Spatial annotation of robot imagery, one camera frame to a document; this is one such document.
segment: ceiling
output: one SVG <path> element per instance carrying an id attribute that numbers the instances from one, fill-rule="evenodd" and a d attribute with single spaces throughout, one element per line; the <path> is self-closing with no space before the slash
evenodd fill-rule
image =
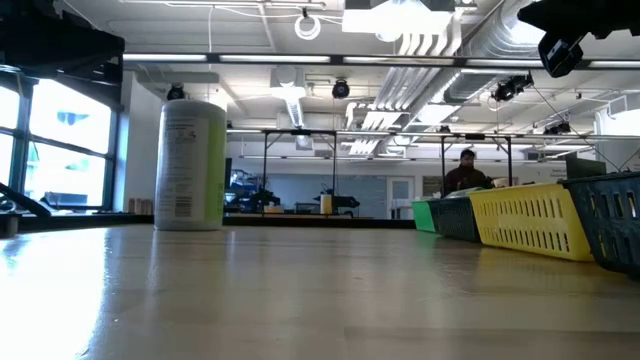
<path id="1" fill-rule="evenodd" d="M 238 9 L 252 16 L 239 15 L 223 9 L 211 12 L 204 8 L 176 8 L 163 4 L 130 4 L 119 0 L 65 0 L 68 6 L 87 18 L 97 28 L 122 36 L 127 41 L 127 51 L 135 52 L 234 52 L 234 53 L 292 53 L 292 54 L 395 54 L 400 41 L 381 42 L 372 34 L 342 33 L 341 26 L 322 21 L 320 35 L 311 41 L 300 39 L 294 32 L 295 17 L 268 18 L 266 22 L 256 9 Z M 343 0 L 324 0 L 327 10 L 322 15 L 341 16 Z M 462 36 L 469 35 L 478 22 L 499 3 L 499 0 L 477 0 L 478 9 L 466 13 L 462 19 Z M 297 10 L 267 8 L 269 16 L 296 14 Z M 208 20 L 211 17 L 211 43 L 208 36 Z M 585 57 L 638 58 L 640 37 L 628 32 L 613 33 L 609 39 L 596 41 L 586 38 L 582 47 Z M 375 98 L 389 71 L 388 68 L 304 66 L 308 97 L 301 100 L 305 112 L 334 113 L 344 115 L 349 101 L 333 100 L 332 84 L 336 78 L 346 78 L 351 87 L 351 97 Z M 273 66 L 263 65 L 154 65 L 135 68 L 138 72 L 166 74 L 169 72 L 217 73 L 226 84 L 234 103 L 229 107 L 229 118 L 273 118 L 285 111 L 284 101 L 270 97 L 270 73 Z M 496 104 L 488 100 L 491 89 L 481 92 L 462 107 L 451 123 L 453 130 L 490 131 L 499 125 L 500 130 L 526 131 L 533 124 L 544 126 L 553 120 L 555 111 L 573 108 L 571 120 L 578 131 L 592 129 L 593 110 L 605 105 L 602 101 L 587 99 L 611 99 L 621 90 L 640 89 L 640 73 L 635 72 L 574 72 L 561 79 L 551 79 L 545 72 L 533 73 L 538 94 L 529 89 L 516 98 L 517 102 L 503 105 L 496 111 Z M 153 76 L 162 83 L 162 76 Z M 193 97 L 206 99 L 211 91 L 207 83 L 185 84 Z M 578 92 L 582 99 L 577 99 Z"/>

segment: ceiling beam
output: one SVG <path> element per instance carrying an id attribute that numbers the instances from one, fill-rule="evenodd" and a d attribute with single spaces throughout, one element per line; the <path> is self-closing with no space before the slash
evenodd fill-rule
<path id="1" fill-rule="evenodd" d="M 544 70 L 539 59 L 460 56 L 365 56 L 323 54 L 126 53 L 129 64 L 323 65 L 354 67 L 422 67 L 494 70 Z M 638 71 L 640 59 L 583 59 L 575 71 Z"/>

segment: ceiling light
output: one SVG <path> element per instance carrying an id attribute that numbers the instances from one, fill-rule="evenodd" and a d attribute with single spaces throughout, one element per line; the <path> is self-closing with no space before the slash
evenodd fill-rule
<path id="1" fill-rule="evenodd" d="M 360 135 L 360 136 L 389 136 L 390 132 L 385 131 L 338 131 L 338 135 Z"/>
<path id="2" fill-rule="evenodd" d="M 441 133 L 398 133 L 398 136 L 442 137 Z"/>
<path id="3" fill-rule="evenodd" d="M 513 60 L 513 59 L 469 59 L 466 66 L 479 66 L 496 68 L 526 68 L 526 69 L 543 69 L 542 62 L 540 60 Z"/>
<path id="4" fill-rule="evenodd" d="M 327 4 L 323 2 L 302 2 L 302 1 L 209 1 L 209 0 L 120 0 L 121 3 L 124 4 L 163 4 L 169 6 L 202 6 L 202 7 L 211 7 L 211 6 L 228 6 L 228 7 L 247 7 L 247 6 L 255 6 L 258 7 L 260 5 L 266 7 L 280 7 L 280 8 L 298 8 L 298 7 L 306 7 L 306 8 L 314 8 L 314 9 L 325 9 Z"/>
<path id="5" fill-rule="evenodd" d="M 471 75 L 527 75 L 527 70 L 501 70 L 501 69 L 462 69 L 463 74 Z"/>
<path id="6" fill-rule="evenodd" d="M 440 59 L 434 57 L 402 57 L 402 56 L 345 56 L 345 64 L 367 65 L 404 65 L 442 67 L 453 65 L 454 59 Z"/>
<path id="7" fill-rule="evenodd" d="M 628 60 L 596 60 L 592 61 L 589 65 L 591 69 L 640 69 L 640 61 L 628 61 Z"/>
<path id="8" fill-rule="evenodd" d="M 207 61 L 207 56 L 201 54 L 123 54 L 122 59 L 124 61 L 137 62 L 205 62 Z"/>
<path id="9" fill-rule="evenodd" d="M 220 55 L 220 61 L 225 63 L 327 64 L 331 58 L 310 55 Z"/>
<path id="10" fill-rule="evenodd" d="M 261 160 L 264 159 L 264 156 L 262 155 L 240 155 L 239 156 L 240 159 L 256 159 L 256 160 Z M 282 156 L 267 156 L 267 159 L 282 159 Z"/>
<path id="11" fill-rule="evenodd" d="M 255 129 L 227 129 L 227 134 L 261 134 L 262 130 Z"/>
<path id="12" fill-rule="evenodd" d="M 333 160 L 332 157 L 322 157 L 322 156 L 287 156 L 289 160 Z"/>

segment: white wall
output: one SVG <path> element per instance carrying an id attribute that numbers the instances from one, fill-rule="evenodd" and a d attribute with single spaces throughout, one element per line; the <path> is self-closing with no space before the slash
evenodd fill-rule
<path id="1" fill-rule="evenodd" d="M 160 112 L 163 101 L 125 72 L 120 118 L 114 210 L 127 209 L 130 198 L 153 199 L 156 189 Z"/>
<path id="2" fill-rule="evenodd" d="M 595 125 L 598 135 L 640 135 L 640 110 L 631 110 L 610 117 L 608 109 L 603 109 L 596 115 Z M 608 172 L 615 172 L 620 167 L 623 171 L 640 171 L 640 141 L 602 141 L 596 147 L 606 157 L 604 159 L 598 154 L 598 160 L 607 163 Z"/>

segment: person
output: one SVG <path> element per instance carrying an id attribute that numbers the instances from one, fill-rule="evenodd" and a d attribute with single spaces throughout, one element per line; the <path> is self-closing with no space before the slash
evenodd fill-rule
<path id="1" fill-rule="evenodd" d="M 449 171 L 444 178 L 445 196 L 458 190 L 465 190 L 474 187 L 484 187 L 487 177 L 482 171 L 473 167 L 476 154 L 465 149 L 460 153 L 460 166 L 457 169 Z"/>

